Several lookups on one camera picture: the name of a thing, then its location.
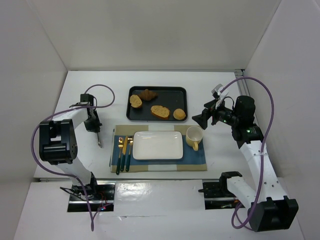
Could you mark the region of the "metal tongs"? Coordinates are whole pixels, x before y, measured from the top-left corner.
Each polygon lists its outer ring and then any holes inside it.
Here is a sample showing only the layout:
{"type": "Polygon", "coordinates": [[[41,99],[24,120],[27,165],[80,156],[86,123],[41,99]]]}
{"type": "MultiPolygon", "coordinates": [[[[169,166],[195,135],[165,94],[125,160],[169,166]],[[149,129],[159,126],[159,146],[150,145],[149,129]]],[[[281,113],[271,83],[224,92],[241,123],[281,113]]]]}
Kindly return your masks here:
{"type": "Polygon", "coordinates": [[[102,142],[102,139],[101,139],[101,136],[100,136],[100,132],[97,132],[96,133],[96,136],[97,136],[97,144],[100,148],[103,147],[103,142],[102,142]]]}

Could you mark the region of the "round bread bun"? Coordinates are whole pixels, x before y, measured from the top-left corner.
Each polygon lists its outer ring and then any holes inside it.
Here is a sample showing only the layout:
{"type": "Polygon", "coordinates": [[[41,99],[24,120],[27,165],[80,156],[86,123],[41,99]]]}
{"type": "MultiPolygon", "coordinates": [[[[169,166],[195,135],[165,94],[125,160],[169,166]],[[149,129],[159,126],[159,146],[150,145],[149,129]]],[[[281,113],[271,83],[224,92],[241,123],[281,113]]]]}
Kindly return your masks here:
{"type": "Polygon", "coordinates": [[[186,113],[183,109],[181,108],[177,108],[174,112],[173,112],[173,117],[176,120],[182,121],[186,118],[186,113]]]}

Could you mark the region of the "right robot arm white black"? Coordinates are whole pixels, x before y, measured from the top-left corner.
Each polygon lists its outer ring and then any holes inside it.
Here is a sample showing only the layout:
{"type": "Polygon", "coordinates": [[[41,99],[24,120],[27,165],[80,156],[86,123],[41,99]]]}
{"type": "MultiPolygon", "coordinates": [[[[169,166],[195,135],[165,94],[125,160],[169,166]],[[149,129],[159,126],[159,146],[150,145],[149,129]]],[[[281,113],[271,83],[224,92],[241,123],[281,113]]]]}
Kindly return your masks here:
{"type": "Polygon", "coordinates": [[[222,122],[231,127],[232,137],[248,163],[256,187],[250,187],[238,171],[229,171],[220,176],[221,191],[238,198],[247,211],[244,224],[249,224],[254,232],[289,229],[299,205],[288,197],[273,169],[263,144],[263,133],[254,123],[254,99],[241,95],[229,109],[223,95],[215,93],[213,97],[212,101],[204,104],[202,113],[192,119],[204,130],[209,119],[212,125],[222,122]]]}

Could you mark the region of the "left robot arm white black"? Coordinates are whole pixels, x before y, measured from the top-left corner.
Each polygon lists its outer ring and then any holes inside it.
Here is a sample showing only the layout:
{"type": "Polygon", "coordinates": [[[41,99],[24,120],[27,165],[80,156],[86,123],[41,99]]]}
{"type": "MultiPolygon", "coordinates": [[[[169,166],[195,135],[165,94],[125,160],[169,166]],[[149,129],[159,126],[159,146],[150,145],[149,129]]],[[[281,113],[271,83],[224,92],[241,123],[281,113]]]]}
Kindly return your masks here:
{"type": "Polygon", "coordinates": [[[58,167],[69,177],[76,193],[95,195],[98,183],[94,174],[86,169],[78,158],[78,144],[75,129],[84,124],[90,133],[99,134],[101,122],[94,107],[69,109],[52,120],[39,124],[39,156],[44,162],[58,167]]]}

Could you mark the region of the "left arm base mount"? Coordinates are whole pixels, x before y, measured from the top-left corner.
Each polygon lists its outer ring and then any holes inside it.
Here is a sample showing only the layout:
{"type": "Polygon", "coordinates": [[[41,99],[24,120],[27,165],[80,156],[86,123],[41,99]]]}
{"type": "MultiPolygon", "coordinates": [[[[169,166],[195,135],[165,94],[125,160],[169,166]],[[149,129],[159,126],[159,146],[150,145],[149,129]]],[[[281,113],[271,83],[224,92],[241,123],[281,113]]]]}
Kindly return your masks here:
{"type": "MultiPolygon", "coordinates": [[[[85,195],[77,190],[75,186],[71,188],[59,187],[62,191],[69,195],[68,213],[84,213],[88,212],[87,201],[85,195]]],[[[93,212],[101,208],[101,212],[114,211],[116,184],[111,182],[98,182],[96,193],[88,193],[88,200],[93,212]]]]}

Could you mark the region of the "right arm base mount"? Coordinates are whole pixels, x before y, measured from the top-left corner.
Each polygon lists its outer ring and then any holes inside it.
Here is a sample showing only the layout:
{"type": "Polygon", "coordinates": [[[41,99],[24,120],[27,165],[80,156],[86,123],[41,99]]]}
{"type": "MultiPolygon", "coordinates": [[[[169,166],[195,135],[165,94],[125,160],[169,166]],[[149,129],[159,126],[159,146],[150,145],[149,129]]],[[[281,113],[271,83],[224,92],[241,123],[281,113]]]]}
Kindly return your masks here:
{"type": "Polygon", "coordinates": [[[203,194],[206,210],[234,209],[240,201],[232,193],[222,191],[219,181],[203,181],[202,189],[198,192],[203,194]]]}

